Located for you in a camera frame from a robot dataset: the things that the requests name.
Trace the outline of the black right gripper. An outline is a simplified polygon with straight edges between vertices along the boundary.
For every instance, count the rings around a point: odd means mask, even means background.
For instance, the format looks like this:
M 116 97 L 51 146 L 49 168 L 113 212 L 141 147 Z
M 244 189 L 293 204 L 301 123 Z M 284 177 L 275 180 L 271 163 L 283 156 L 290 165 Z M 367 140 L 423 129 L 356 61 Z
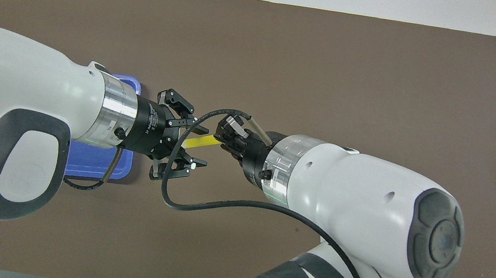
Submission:
M 227 115 L 224 118 L 223 128 L 217 128 L 214 137 L 221 142 L 222 149 L 233 157 L 242 158 L 241 167 L 247 181 L 256 187 L 263 187 L 259 172 L 263 170 L 270 149 L 257 133 L 249 129 L 245 130 L 242 119 L 239 115 Z

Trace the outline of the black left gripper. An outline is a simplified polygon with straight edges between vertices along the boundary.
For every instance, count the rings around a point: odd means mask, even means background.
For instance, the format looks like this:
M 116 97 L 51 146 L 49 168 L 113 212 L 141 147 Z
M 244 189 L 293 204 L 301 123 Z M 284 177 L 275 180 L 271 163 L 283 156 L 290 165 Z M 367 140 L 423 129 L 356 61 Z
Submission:
M 205 160 L 191 157 L 182 147 L 173 162 L 169 162 L 170 153 L 179 139 L 179 128 L 188 128 L 198 119 L 193 114 L 193 105 L 175 90 L 159 92 L 157 102 L 137 98 L 136 118 L 124 139 L 124 148 L 152 159 L 148 175 L 152 181 L 163 179 L 166 166 L 172 168 L 169 179 L 188 177 L 193 169 L 207 166 Z

